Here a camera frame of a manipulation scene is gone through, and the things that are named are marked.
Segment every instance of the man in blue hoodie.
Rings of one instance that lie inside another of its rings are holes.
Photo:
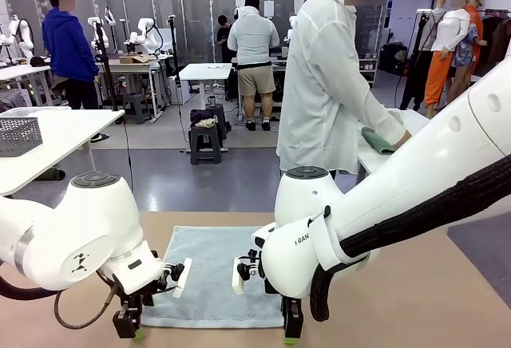
[[[99,69],[89,42],[83,34],[74,10],[74,0],[50,0],[52,10],[42,23],[42,39],[51,55],[55,86],[65,90],[71,109],[98,109],[94,78]],[[90,141],[100,142],[107,134],[97,134]]]

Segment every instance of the khaki shorts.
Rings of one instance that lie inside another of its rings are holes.
[[[260,66],[238,70],[238,89],[244,97],[254,97],[256,93],[273,93],[275,91],[273,67]]]

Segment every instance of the orange pants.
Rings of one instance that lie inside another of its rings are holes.
[[[453,61],[454,53],[449,53],[447,58],[440,59],[441,51],[435,51],[433,60],[431,61],[430,72],[428,73],[428,81],[426,83],[425,102],[426,107],[436,105],[440,101],[442,90],[446,84],[449,67]]]

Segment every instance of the blue hoodie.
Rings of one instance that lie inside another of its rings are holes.
[[[42,23],[42,40],[59,77],[93,81],[99,73],[78,18],[54,7]]]

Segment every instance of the tan table surface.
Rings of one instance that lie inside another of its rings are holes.
[[[271,222],[271,214],[144,213],[147,240],[161,255],[174,225],[247,226]],[[0,273],[25,283],[11,268]],[[96,277],[62,296],[66,321],[87,321],[108,293]],[[511,311],[443,231],[386,248],[349,279],[332,284],[331,319],[314,322],[304,303],[306,322],[299,347],[469,348],[503,347],[511,342]],[[0,346],[18,347],[283,347],[274,330],[181,330],[145,328],[145,340],[117,338],[111,322],[114,300],[91,327],[71,331],[53,318],[53,299],[31,303],[0,299]]]

